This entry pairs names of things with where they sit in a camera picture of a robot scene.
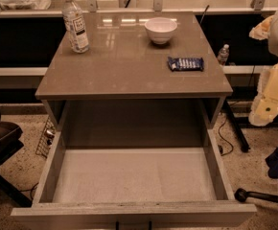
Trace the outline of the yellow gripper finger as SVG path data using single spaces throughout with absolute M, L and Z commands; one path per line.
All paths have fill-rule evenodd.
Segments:
M 272 19 L 273 15 L 264 19 L 261 23 L 259 23 L 250 31 L 249 36 L 257 40 L 268 39 Z
M 272 67 L 263 68 L 257 91 L 248 121 L 253 126 L 264 127 L 278 116 L 278 63 Z

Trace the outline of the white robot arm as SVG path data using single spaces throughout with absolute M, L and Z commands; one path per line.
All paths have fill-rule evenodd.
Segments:
M 249 36 L 259 40 L 266 39 L 268 50 L 278 57 L 278 10 L 253 28 Z M 272 123 L 277 115 L 278 63 L 271 68 L 263 68 L 248 120 L 253 126 L 264 127 Z

